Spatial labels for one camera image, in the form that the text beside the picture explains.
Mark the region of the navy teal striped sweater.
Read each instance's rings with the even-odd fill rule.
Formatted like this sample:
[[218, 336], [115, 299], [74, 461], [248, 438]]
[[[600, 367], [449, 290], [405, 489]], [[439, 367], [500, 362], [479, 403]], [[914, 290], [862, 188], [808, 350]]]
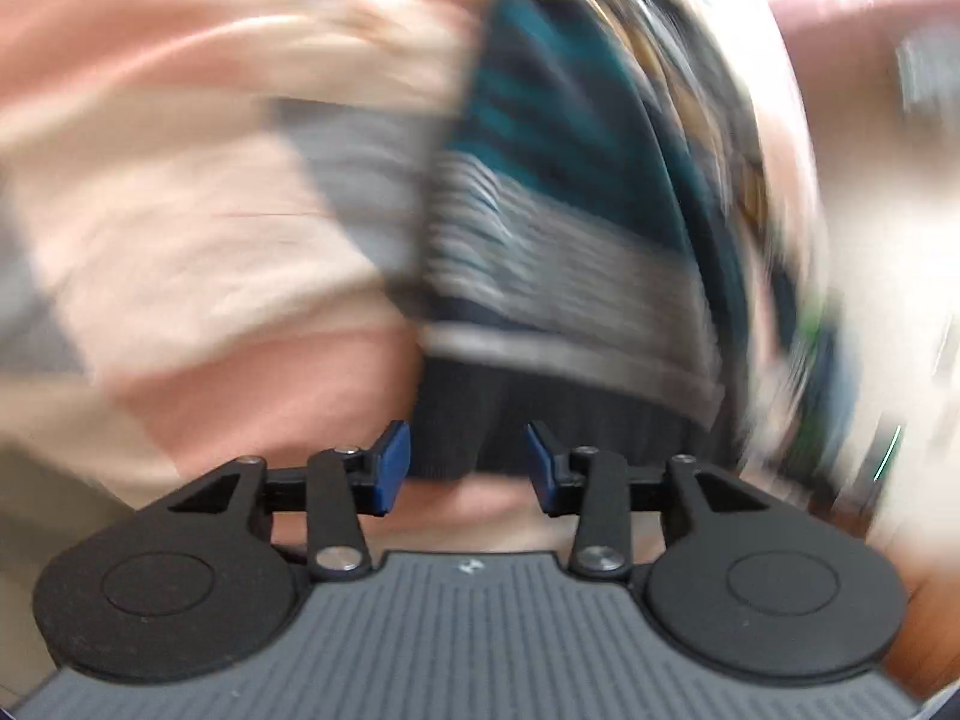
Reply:
[[523, 432], [795, 472], [823, 281], [788, 57], [742, 0], [493, 0], [428, 202], [412, 470]]

